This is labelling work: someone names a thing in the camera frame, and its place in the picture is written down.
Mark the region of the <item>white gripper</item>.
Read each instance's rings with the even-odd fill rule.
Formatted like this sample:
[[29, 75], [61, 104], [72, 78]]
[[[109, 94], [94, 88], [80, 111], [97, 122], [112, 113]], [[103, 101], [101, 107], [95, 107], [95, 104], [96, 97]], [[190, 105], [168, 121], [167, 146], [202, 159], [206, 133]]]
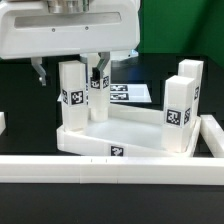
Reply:
[[0, 58], [32, 58], [47, 85], [41, 57], [99, 53], [92, 78], [100, 80], [111, 51], [132, 50], [140, 42], [140, 0], [89, 0], [81, 12], [55, 14], [45, 0], [0, 0]]

